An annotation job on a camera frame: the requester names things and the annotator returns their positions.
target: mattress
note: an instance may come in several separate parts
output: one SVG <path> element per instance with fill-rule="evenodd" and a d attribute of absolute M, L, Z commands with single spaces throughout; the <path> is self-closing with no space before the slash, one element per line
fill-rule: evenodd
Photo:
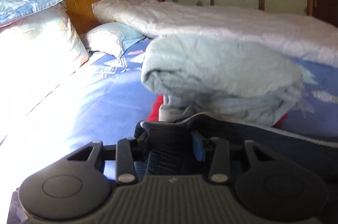
<path fill-rule="evenodd" d="M 134 44 L 120 60 L 94 54 L 23 122 L 12 124 L 0 145 L 0 168 L 5 173 L 0 180 L 0 223 L 6 222 L 12 191 L 27 176 L 92 140 L 110 145 L 134 135 L 137 122 L 147 118 L 156 99 L 140 81 L 148 43 Z M 289 113 L 282 129 L 337 137 L 338 69 L 295 61 L 307 72 L 308 95 L 301 110 Z M 323 92 L 330 96 L 320 99 Z M 106 163 L 104 174 L 114 179 L 114 162 Z"/>

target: rolled blanket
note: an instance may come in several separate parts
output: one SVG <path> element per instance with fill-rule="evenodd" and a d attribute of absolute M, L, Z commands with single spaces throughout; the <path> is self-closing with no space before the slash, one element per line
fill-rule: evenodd
<path fill-rule="evenodd" d="M 160 121 L 212 112 L 273 126 L 304 90 L 299 67 L 283 55 L 257 43 L 195 34 L 154 39 L 141 81 L 165 96 Z"/>

